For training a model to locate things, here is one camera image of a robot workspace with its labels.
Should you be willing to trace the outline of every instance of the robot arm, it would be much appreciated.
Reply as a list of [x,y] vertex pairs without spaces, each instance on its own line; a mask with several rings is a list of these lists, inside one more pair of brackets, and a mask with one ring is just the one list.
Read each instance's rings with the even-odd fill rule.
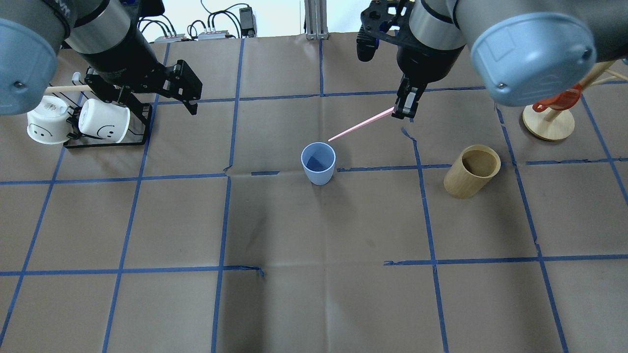
[[426,86],[449,73],[465,44],[489,94],[506,106],[559,94],[595,62],[628,54],[627,0],[377,0],[361,19],[360,60],[379,40],[398,46],[403,77],[392,115],[400,119],[414,117]]
[[92,67],[86,81],[102,100],[159,93],[196,114],[201,81],[183,60],[158,62],[119,0],[0,0],[0,14],[0,115],[37,106],[63,40]]

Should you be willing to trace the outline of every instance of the red mug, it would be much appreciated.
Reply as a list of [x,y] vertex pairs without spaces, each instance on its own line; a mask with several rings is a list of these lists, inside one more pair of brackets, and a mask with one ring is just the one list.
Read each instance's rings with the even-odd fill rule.
[[572,88],[564,91],[561,94],[555,95],[552,98],[541,99],[537,103],[532,105],[532,109],[535,112],[542,112],[547,108],[552,108],[555,111],[565,111],[578,102],[582,95],[582,86],[575,84]]

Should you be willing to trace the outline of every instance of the wooden cup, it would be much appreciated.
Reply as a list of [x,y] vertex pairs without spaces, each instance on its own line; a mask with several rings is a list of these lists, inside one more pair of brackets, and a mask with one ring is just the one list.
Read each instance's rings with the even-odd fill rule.
[[488,146],[465,148],[445,175],[445,190],[455,198],[470,198],[499,171],[501,160]]

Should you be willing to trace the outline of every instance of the light blue cap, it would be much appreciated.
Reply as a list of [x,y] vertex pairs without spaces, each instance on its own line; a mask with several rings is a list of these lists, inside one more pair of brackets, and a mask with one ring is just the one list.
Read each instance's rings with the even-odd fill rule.
[[33,110],[57,70],[46,40],[21,24],[0,18],[0,115]]
[[505,106],[526,106],[575,85],[595,64],[593,35],[580,20],[560,13],[529,13],[491,26],[471,49],[473,65],[490,96]]

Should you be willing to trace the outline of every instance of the smiley face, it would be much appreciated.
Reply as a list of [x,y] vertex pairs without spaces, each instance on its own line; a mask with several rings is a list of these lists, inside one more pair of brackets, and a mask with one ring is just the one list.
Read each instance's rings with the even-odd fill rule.
[[52,133],[50,131],[37,124],[28,124],[28,128],[31,129],[36,135],[45,136],[48,134],[50,135],[50,137],[52,137]]
[[96,132],[96,136],[98,136],[100,138],[112,138],[113,135],[114,135],[114,130],[113,130],[114,127],[115,127],[115,125],[105,125],[105,126],[102,126]]

